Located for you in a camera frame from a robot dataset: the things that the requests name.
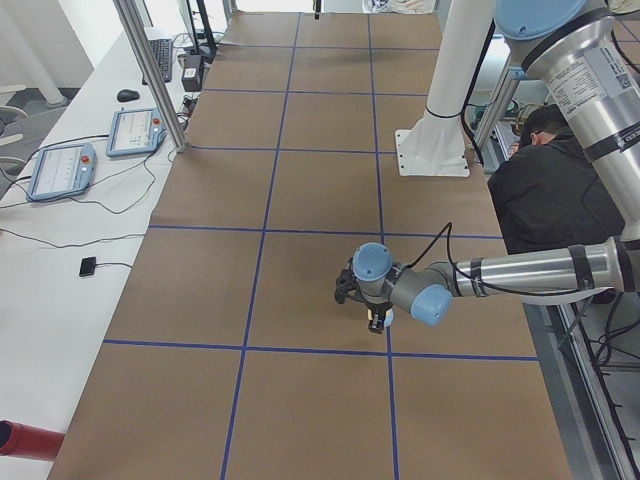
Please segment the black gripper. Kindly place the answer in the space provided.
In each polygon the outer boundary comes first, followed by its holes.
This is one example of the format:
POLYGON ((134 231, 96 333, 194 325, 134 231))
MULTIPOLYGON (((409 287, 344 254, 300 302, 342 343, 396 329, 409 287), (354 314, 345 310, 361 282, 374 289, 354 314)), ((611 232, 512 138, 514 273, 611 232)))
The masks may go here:
POLYGON ((374 303, 372 301, 365 301, 366 308, 368 310, 368 330, 374 334, 382 333, 382 319, 379 315, 385 315, 383 322, 383 329, 389 328, 391 325, 391 310, 393 304, 389 301, 382 303, 374 303))

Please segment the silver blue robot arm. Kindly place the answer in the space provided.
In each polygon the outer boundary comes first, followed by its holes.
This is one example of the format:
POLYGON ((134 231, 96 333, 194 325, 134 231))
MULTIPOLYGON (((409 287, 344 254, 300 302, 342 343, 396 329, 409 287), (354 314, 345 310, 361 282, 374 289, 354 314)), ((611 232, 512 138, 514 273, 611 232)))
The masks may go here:
POLYGON ((380 333, 401 308, 438 323, 456 297, 552 297, 639 287, 639 87, 613 43, 602 1, 500 1, 495 20, 513 60, 553 104, 526 121, 488 188, 502 258, 417 270, 379 243, 359 247, 337 301, 364 303, 380 333))

